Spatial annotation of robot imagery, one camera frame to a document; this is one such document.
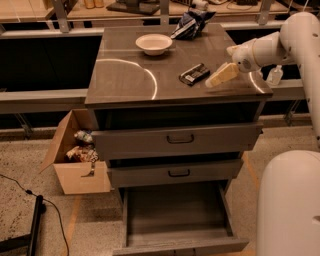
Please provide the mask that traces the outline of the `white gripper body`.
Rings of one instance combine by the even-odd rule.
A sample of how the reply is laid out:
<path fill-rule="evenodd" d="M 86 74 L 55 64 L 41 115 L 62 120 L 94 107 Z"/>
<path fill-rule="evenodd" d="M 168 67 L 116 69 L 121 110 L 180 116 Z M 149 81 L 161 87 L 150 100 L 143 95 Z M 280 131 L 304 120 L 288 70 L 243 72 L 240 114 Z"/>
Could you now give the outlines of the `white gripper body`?
<path fill-rule="evenodd" d="M 231 56 L 231 58 L 239 70 L 244 73 L 257 71 L 269 65 L 294 63 L 289 53 L 282 46 L 279 32 L 251 39 L 239 44 L 239 46 L 239 53 L 236 56 Z"/>

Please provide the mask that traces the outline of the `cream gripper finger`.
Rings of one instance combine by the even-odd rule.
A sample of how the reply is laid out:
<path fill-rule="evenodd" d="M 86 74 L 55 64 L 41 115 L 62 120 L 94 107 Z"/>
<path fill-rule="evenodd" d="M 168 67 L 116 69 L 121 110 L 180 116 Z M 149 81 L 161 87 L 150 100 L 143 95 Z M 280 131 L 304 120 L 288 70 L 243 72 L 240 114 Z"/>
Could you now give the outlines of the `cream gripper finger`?
<path fill-rule="evenodd" d="M 235 63 L 224 63 L 206 81 L 208 88 L 213 88 L 237 77 L 239 68 Z"/>
<path fill-rule="evenodd" d="M 240 51 L 240 46 L 239 45 L 229 46 L 226 49 L 226 51 L 230 56 L 236 56 Z"/>

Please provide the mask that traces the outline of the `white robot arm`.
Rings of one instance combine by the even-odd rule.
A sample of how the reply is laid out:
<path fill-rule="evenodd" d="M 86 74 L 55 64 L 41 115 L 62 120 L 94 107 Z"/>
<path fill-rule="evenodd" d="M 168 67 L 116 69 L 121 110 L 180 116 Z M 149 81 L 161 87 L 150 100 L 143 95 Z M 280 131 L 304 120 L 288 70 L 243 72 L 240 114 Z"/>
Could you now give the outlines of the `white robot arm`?
<path fill-rule="evenodd" d="M 295 64 L 298 98 L 320 136 L 320 21 L 309 12 L 287 18 L 278 32 L 227 49 L 232 61 L 206 81 L 209 88 L 268 65 Z M 320 256 L 320 152 L 293 150 L 265 167 L 257 200 L 256 256 Z"/>

